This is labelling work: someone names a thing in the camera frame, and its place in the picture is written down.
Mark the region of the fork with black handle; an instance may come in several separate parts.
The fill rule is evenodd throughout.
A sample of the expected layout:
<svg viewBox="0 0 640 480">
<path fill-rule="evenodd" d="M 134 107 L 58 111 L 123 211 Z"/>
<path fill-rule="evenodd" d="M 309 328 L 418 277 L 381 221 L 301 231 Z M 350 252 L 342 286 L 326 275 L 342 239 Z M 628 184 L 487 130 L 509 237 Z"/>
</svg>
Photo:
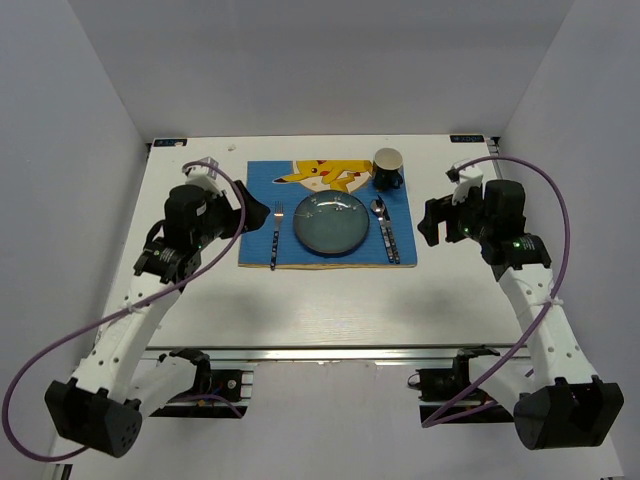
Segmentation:
<svg viewBox="0 0 640 480">
<path fill-rule="evenodd" d="M 281 224 L 284 218 L 284 205 L 281 201 L 275 203 L 274 208 L 274 231 L 271 245 L 270 270 L 274 271 L 277 265 L 278 246 L 280 238 Z"/>
</svg>

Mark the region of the blue pikachu placemat cloth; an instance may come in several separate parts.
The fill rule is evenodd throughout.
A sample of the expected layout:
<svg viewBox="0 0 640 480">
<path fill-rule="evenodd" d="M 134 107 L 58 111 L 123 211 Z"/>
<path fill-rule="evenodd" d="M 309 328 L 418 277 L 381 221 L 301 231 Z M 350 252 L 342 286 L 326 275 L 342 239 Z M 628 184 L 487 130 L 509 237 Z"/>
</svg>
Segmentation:
<svg viewBox="0 0 640 480">
<path fill-rule="evenodd" d="M 247 188 L 282 210 L 240 242 L 242 267 L 414 267 L 417 250 L 405 186 L 378 191 L 369 160 L 250 161 Z"/>
</svg>

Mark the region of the knife with black handle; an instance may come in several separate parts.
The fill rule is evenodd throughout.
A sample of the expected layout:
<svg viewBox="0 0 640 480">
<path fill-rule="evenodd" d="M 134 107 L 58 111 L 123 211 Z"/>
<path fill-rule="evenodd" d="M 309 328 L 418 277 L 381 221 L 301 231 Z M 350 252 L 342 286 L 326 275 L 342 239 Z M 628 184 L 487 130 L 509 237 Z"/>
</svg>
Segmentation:
<svg viewBox="0 0 640 480">
<path fill-rule="evenodd" d="M 399 251 L 398 251 L 398 248 L 397 248 L 397 244 L 396 244 L 396 240 L 395 240 L 395 237 L 394 237 L 389 211 L 387 209 L 387 206 L 386 206 L 384 200 L 381 198 L 380 195 L 378 195 L 378 203 L 379 203 L 379 206 L 382 209 L 383 218 L 385 219 L 385 222 L 386 222 L 386 229 L 387 229 L 388 236 L 389 236 L 389 241 L 390 241 L 392 254 L 393 254 L 393 257 L 394 257 L 394 262 L 396 264 L 400 264 L 400 262 L 401 262 L 400 254 L 399 254 Z"/>
</svg>

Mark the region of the spoon with black handle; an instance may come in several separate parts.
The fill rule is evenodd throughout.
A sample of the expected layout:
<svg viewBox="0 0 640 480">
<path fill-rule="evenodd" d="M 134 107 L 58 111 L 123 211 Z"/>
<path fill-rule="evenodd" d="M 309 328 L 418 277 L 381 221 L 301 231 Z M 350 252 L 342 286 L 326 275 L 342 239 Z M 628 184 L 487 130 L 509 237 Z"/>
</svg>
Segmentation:
<svg viewBox="0 0 640 480">
<path fill-rule="evenodd" d="M 382 200 L 380 198 L 374 199 L 371 202 L 370 208 L 378 220 L 388 261 L 391 264 L 395 264 L 395 256 L 393 253 L 393 247 L 391 244 L 389 229 L 387 227 L 386 219 L 384 217 L 385 207 L 382 205 Z"/>
</svg>

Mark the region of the dark blue paper cup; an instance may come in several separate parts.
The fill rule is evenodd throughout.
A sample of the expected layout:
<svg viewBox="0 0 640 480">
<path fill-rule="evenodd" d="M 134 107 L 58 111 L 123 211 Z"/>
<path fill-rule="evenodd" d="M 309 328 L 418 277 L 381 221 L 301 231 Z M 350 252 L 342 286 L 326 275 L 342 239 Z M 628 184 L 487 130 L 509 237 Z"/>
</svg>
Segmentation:
<svg viewBox="0 0 640 480">
<path fill-rule="evenodd" d="M 388 147 L 378 150 L 373 159 L 374 188 L 380 192 L 399 189 L 404 183 L 402 167 L 403 157 L 398 150 Z"/>
</svg>

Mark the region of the teal ceramic plate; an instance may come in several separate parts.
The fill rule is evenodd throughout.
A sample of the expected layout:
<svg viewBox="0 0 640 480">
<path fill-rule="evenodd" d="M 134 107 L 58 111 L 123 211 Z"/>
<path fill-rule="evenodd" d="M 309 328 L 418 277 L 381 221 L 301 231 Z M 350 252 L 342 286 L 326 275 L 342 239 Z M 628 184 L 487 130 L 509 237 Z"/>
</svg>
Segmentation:
<svg viewBox="0 0 640 480">
<path fill-rule="evenodd" d="M 366 240 L 370 220 L 367 208 L 354 195 L 329 190 L 305 197 L 293 214 L 298 242 L 323 257 L 342 257 Z"/>
</svg>

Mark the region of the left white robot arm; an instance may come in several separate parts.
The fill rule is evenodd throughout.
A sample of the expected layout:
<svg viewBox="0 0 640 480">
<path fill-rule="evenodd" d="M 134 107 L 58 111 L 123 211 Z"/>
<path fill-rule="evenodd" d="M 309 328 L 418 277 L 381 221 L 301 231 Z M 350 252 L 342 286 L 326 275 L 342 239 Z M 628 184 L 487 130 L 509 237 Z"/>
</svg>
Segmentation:
<svg viewBox="0 0 640 480">
<path fill-rule="evenodd" d="M 210 180 L 170 190 L 164 217 L 147 233 L 134 264 L 124 318 L 100 333 L 67 382 L 54 381 L 46 390 L 45 403 L 61 437 L 120 458 L 133 446 L 143 420 L 169 401 L 212 392 L 210 358 L 194 348 L 163 354 L 152 371 L 139 380 L 133 376 L 165 314 L 201 271 L 202 251 L 215 239 L 260 229 L 269 216 L 269 208 L 241 181 L 233 185 L 241 209 L 233 209 Z"/>
</svg>

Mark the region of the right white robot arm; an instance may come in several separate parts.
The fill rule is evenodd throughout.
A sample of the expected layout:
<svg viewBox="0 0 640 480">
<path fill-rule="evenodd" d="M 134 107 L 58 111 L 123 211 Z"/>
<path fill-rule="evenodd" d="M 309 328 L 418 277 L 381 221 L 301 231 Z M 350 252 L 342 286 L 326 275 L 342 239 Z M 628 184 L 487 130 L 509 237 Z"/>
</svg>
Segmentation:
<svg viewBox="0 0 640 480">
<path fill-rule="evenodd" d="M 508 180 L 458 186 L 425 204 L 418 230 L 428 245 L 438 244 L 441 224 L 447 242 L 479 244 L 526 337 L 533 369 L 525 375 L 488 347 L 462 349 L 446 385 L 455 402 L 486 392 L 512 416 L 529 450 L 596 447 L 624 397 L 618 384 L 600 379 L 581 350 L 553 291 L 546 246 L 525 230 L 524 206 L 523 186 Z"/>
</svg>

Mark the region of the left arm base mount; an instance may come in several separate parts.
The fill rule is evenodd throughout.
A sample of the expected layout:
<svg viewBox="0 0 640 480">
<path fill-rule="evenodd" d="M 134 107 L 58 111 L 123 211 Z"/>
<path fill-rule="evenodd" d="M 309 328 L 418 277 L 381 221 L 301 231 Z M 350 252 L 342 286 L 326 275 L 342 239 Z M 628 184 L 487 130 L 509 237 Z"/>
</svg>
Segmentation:
<svg viewBox="0 0 640 480">
<path fill-rule="evenodd" d="M 207 375 L 200 382 L 201 392 L 189 390 L 179 398 L 195 396 L 194 401 L 172 400 L 151 417 L 242 419 L 253 391 L 254 370 L 226 361 L 211 361 Z"/>
</svg>

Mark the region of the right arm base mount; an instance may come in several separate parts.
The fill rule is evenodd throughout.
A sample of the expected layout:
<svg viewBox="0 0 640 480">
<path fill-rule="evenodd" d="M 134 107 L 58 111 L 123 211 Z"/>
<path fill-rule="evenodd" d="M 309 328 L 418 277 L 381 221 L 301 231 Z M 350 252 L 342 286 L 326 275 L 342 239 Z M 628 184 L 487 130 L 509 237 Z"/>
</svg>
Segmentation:
<svg viewBox="0 0 640 480">
<path fill-rule="evenodd" d="M 407 379 L 407 387 L 419 393 L 420 422 L 424 422 L 438 408 L 453 398 L 471 381 L 469 380 L 469 360 L 488 356 L 491 360 L 500 353 L 485 346 L 463 348 L 458 351 L 450 366 L 428 367 L 416 370 Z M 457 415 L 453 424 L 500 424 L 512 423 L 512 415 L 486 392 L 476 389 L 455 406 L 446 416 Z"/>
</svg>

